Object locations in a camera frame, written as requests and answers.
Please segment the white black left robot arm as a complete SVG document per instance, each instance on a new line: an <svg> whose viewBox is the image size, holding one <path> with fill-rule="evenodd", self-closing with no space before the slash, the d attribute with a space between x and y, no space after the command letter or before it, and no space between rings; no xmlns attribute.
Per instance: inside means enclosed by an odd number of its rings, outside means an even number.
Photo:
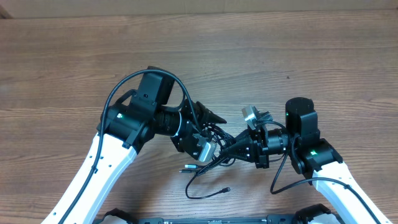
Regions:
<svg viewBox="0 0 398 224"><path fill-rule="evenodd" d="M147 67L109 94L89 153L44 223L92 223L109 192L145 143L169 136L180 152L210 161L216 144L207 130L226 121L193 102L172 73Z"/></svg>

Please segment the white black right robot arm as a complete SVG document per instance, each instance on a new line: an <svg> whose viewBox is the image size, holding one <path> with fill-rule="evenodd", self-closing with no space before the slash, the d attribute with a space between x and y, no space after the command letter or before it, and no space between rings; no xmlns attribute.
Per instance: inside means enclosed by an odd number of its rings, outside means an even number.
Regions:
<svg viewBox="0 0 398 224"><path fill-rule="evenodd" d="M230 159L251 162L268 168L269 157L281 154L304 179L278 190L279 194L300 184L310 184L333 206L344 223L389 223L358 185L342 156L318 129L318 115L313 101L296 97L285 104L285 124L273 120L268 112L261 113L249 105L242 110L247 130L234 143L221 151Z"/></svg>

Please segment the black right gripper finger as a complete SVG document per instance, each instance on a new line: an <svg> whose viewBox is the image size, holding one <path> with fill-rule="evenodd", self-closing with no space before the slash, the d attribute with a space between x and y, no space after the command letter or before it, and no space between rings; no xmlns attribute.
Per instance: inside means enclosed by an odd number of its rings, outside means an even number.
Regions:
<svg viewBox="0 0 398 224"><path fill-rule="evenodd" d="M228 147L220 151L221 157L227 157L230 159L237 159L246 162L254 162L254 155L250 147L244 146L243 148Z"/></svg>
<svg viewBox="0 0 398 224"><path fill-rule="evenodd" d="M251 144L251 135L248 129L245 129L243 132L238 134L234 138L233 146L248 146Z"/></svg>

